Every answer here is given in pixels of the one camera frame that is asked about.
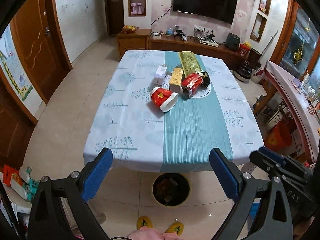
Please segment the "black wrapper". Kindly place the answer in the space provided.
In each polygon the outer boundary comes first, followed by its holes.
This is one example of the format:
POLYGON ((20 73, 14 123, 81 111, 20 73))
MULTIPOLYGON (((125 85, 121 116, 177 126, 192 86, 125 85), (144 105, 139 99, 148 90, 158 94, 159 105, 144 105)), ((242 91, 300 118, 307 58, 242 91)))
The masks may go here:
POLYGON ((198 74, 200 75, 200 77, 202 77, 202 86, 204 88, 208 88, 210 85, 210 77, 208 75, 208 73, 204 70, 198 71, 198 74))

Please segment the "red white paper cup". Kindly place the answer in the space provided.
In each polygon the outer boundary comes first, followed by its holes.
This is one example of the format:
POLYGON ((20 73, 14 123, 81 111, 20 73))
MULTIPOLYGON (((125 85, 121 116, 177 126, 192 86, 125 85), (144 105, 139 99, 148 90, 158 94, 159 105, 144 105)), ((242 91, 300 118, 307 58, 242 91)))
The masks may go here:
POLYGON ((178 100, 178 93, 154 87, 150 94, 151 101, 163 112, 170 111, 178 100))

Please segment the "red tea box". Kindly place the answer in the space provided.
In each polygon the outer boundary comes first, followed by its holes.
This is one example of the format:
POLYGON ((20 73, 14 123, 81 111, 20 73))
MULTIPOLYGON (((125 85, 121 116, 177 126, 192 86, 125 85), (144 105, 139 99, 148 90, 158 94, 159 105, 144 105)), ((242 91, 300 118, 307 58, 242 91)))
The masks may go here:
POLYGON ((197 89, 202 85, 202 76, 197 73, 191 73, 182 82, 181 86, 187 91, 188 96, 191 98, 196 93, 197 89))

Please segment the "yellow cardboard box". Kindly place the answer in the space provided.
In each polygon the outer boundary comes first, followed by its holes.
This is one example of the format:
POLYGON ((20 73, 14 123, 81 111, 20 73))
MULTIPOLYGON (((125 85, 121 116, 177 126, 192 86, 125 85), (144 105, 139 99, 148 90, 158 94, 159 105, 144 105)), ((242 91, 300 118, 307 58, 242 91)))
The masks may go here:
POLYGON ((182 68, 176 67, 174 68, 170 81, 169 81, 169 88, 172 92, 182 94, 183 88, 181 83, 183 81, 184 72, 182 68))

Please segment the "green gold foil bag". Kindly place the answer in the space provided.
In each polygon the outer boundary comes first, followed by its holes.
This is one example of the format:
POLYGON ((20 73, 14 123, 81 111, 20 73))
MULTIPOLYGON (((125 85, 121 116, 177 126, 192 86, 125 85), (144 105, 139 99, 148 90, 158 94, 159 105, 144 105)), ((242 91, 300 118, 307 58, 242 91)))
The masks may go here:
POLYGON ((181 51, 178 53, 184 76, 188 77, 192 73, 200 72, 201 67, 195 54, 192 51, 181 51))

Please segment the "white small carton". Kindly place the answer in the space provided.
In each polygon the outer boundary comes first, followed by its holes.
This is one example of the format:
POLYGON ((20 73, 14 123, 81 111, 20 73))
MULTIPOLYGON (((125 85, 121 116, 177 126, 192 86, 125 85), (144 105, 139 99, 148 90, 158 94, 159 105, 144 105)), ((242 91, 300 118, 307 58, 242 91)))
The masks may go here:
POLYGON ((162 87, 166 74, 167 74, 167 67, 159 66, 155 74, 153 75, 153 80, 152 80, 153 85, 162 87))

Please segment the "round black trash bin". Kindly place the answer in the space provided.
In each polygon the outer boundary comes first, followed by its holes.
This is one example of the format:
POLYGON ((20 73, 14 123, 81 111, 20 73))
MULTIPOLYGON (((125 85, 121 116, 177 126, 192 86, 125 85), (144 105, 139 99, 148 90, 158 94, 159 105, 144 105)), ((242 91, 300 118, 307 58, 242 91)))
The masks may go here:
POLYGON ((189 197, 190 184, 180 173, 163 173, 153 182, 152 194, 159 204, 177 207, 189 197))

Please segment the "red plastic bucket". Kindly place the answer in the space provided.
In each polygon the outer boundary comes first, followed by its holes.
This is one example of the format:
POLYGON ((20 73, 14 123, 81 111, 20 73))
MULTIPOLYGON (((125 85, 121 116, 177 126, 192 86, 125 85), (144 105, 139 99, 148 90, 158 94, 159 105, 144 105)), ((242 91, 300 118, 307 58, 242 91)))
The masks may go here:
POLYGON ((266 148, 278 152, 287 148, 292 143, 292 136, 284 121, 278 122, 268 133, 264 139, 266 148))

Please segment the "pink covered side table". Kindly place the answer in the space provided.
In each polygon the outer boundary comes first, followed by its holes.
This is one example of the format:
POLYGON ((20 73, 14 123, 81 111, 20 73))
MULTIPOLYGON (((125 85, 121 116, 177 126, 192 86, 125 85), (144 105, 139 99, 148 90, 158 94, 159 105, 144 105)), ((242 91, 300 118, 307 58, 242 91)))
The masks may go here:
POLYGON ((311 106, 302 91, 293 84, 294 77, 271 61, 267 61, 265 66, 259 68, 256 76, 262 76, 263 79, 270 81, 272 88, 254 109, 253 114, 258 115, 273 96, 279 93, 298 128, 306 161, 309 164, 315 163, 319 153, 319 122, 316 114, 311 113, 311 106))

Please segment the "white teal patterned tablecloth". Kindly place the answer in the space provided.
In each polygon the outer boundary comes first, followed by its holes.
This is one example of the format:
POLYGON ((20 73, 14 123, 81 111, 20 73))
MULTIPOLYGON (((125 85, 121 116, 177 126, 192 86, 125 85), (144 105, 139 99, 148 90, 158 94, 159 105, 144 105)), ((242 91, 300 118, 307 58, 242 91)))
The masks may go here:
POLYGON ((177 52, 129 50, 121 58, 89 131, 84 161, 103 148, 113 153, 113 167, 144 172, 209 171, 209 154, 219 148, 236 165, 263 146, 252 109, 226 64, 197 55, 210 85, 188 98, 180 95, 163 112, 151 101, 153 76, 160 66, 180 65, 177 52))

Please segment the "left yellow slipper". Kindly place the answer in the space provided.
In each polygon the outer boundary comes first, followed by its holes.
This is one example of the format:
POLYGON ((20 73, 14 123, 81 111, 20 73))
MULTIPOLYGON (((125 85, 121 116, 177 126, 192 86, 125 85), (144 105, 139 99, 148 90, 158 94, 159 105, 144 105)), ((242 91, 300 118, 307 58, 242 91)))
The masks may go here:
POLYGON ((153 224, 149 217, 141 216, 137 220, 137 230, 145 229, 145 228, 153 228, 153 224))

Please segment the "yellow slipper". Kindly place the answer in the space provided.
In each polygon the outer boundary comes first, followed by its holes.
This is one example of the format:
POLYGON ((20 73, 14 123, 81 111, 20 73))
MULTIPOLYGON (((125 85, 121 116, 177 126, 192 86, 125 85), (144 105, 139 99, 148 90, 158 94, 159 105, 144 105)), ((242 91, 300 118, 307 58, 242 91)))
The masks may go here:
POLYGON ((173 233, 180 236, 183 233, 183 230, 184 230, 184 225, 179 221, 175 221, 174 223, 171 224, 171 226, 167 228, 165 232, 173 233))
POLYGON ((153 228, 153 224, 149 217, 141 216, 137 220, 137 230, 145 229, 145 228, 153 228))

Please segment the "right yellow slipper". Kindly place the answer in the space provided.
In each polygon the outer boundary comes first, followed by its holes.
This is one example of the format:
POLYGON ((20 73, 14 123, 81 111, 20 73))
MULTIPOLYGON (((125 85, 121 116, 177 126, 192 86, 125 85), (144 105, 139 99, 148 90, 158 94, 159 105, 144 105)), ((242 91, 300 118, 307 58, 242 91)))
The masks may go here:
POLYGON ((183 233, 183 230, 184 230, 184 225, 179 221, 175 221, 174 223, 171 224, 171 226, 167 228, 165 232, 173 233, 180 236, 183 233))

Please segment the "pink trousers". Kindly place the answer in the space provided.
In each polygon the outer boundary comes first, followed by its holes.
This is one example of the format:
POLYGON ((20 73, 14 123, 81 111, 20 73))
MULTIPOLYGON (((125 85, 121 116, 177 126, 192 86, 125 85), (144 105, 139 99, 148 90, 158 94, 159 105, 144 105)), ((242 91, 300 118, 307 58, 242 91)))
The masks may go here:
POLYGON ((131 232, 128 236, 132 240, 176 240, 182 239, 176 233, 159 233, 156 229, 141 227, 131 232))

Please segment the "black pot on floor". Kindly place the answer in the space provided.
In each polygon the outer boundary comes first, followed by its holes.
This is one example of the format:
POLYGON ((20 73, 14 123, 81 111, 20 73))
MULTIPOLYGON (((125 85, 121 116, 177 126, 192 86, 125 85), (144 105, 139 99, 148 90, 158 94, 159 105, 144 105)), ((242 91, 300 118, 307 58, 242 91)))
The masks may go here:
POLYGON ((234 71, 234 76, 241 82, 247 82, 251 79, 252 68, 248 61, 244 61, 240 66, 234 71))

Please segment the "red basket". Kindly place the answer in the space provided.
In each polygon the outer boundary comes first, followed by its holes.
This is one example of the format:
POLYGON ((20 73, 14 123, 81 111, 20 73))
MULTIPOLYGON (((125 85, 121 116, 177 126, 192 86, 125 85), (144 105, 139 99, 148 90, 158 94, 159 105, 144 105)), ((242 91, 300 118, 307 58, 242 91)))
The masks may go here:
POLYGON ((239 53, 240 53, 240 56, 242 57, 246 57, 248 54, 249 54, 249 51, 250 51, 250 46, 247 46, 245 44, 240 44, 239 46, 239 53))

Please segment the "black space heater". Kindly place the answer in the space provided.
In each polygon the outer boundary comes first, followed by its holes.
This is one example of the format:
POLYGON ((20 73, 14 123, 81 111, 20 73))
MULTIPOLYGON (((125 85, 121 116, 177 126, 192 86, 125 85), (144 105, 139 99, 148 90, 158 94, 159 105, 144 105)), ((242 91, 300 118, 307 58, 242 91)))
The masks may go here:
POLYGON ((240 37, 233 33, 229 33, 225 41, 225 46, 232 51, 238 51, 240 46, 240 37))

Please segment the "white set-top box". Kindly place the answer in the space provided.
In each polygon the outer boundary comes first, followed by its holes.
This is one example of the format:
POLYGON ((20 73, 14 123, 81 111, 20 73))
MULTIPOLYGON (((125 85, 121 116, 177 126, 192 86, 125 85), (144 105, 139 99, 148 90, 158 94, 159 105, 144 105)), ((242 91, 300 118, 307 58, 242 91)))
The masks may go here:
POLYGON ((219 44, 216 41, 212 41, 212 40, 199 40, 200 44, 205 44, 211 47, 218 47, 219 44))

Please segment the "long wooden tv cabinet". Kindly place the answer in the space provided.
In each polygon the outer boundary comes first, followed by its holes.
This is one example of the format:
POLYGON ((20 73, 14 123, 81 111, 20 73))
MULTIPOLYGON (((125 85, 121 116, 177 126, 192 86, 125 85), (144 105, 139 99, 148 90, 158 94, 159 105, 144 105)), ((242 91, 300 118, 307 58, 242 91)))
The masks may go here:
POLYGON ((152 36, 149 39, 150 50, 163 51, 192 51, 197 55, 204 55, 222 59, 230 70, 235 70, 241 63, 247 60, 247 56, 241 56, 239 51, 228 49, 224 44, 218 47, 201 44, 199 41, 187 37, 187 41, 182 41, 179 37, 173 36, 152 36))

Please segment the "small wooden side cabinet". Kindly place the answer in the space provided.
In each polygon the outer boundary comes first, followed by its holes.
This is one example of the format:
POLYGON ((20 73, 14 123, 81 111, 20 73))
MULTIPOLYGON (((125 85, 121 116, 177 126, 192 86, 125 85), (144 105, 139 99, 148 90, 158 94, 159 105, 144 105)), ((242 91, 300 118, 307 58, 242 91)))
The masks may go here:
POLYGON ((134 33, 118 33, 116 42, 118 46, 119 59, 123 57, 128 50, 148 50, 151 29, 138 29, 134 33))

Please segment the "golden fruit bowl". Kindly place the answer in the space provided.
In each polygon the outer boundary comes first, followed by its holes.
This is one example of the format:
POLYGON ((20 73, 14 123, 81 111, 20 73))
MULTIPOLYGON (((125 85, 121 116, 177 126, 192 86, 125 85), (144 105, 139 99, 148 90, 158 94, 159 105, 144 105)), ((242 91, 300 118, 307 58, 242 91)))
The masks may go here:
POLYGON ((136 32, 138 29, 139 29, 139 26, 125 25, 125 26, 123 26, 121 32, 124 34, 132 34, 132 33, 136 32))

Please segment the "cartoon wall height chart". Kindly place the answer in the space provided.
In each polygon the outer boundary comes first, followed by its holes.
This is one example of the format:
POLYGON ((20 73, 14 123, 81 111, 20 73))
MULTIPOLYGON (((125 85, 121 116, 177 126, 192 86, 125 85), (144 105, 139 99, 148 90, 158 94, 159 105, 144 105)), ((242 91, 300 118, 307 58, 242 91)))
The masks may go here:
POLYGON ((33 86, 17 55, 10 25, 1 36, 1 68, 19 99, 24 102, 33 86))

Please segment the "wall mounted black television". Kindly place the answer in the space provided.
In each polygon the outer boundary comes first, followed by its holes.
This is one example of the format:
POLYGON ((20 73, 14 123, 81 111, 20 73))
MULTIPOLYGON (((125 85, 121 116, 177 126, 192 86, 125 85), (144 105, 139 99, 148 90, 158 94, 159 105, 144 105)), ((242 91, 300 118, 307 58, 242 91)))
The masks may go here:
POLYGON ((238 0, 173 0, 174 11, 233 23, 238 0))

